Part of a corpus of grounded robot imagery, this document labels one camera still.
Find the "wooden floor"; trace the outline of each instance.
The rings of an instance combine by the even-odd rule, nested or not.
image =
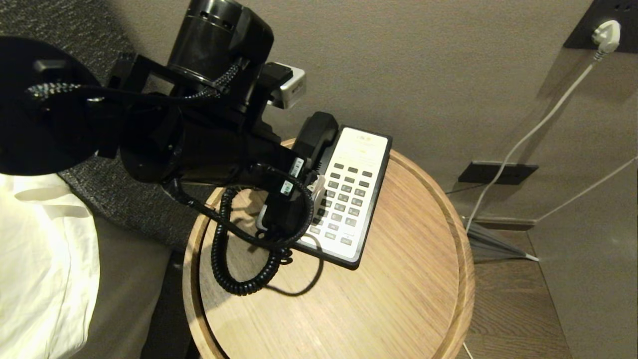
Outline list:
[[[500,234],[533,254],[526,232]],[[571,359],[538,263],[483,261],[475,270],[476,302],[465,340],[474,359]],[[467,358],[461,348],[456,359]]]

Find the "round wooden side table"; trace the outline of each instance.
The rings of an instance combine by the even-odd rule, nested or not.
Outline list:
[[[220,199],[216,190],[208,204]],[[264,199],[241,192],[231,219],[254,228]],[[441,188],[395,151],[354,271],[294,250],[267,288],[233,296],[212,274],[215,226],[197,218],[184,258],[184,305],[203,358],[454,358],[463,344],[474,304],[470,244]],[[252,277],[266,255],[230,236],[235,278]]]

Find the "power outlet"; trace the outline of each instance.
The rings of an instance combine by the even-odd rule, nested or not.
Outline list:
[[[501,164],[498,162],[472,162],[459,176],[459,182],[490,183]],[[538,169],[537,165],[507,164],[496,181],[497,185],[520,185]]]
[[[638,54],[638,0],[594,0],[563,46],[597,49],[591,35],[599,25],[609,20],[620,23],[620,46],[616,52]]]

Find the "barcode sticker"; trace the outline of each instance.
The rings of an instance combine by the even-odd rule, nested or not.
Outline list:
[[[304,161],[297,157],[295,158],[295,163],[292,164],[292,168],[290,169],[290,175],[293,177],[297,177],[301,172],[301,169],[304,167]],[[292,191],[293,185],[289,181],[284,181],[283,186],[281,186],[281,193],[283,195],[289,195]]]

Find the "gray upholstered headboard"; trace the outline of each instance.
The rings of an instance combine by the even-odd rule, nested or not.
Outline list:
[[[55,45],[85,64],[102,83],[118,53],[134,51],[104,0],[4,0],[0,34]],[[95,214],[185,250],[197,214],[173,202],[156,185],[133,181],[119,160],[93,157],[59,175]],[[211,192],[210,187],[187,190],[202,200]]]

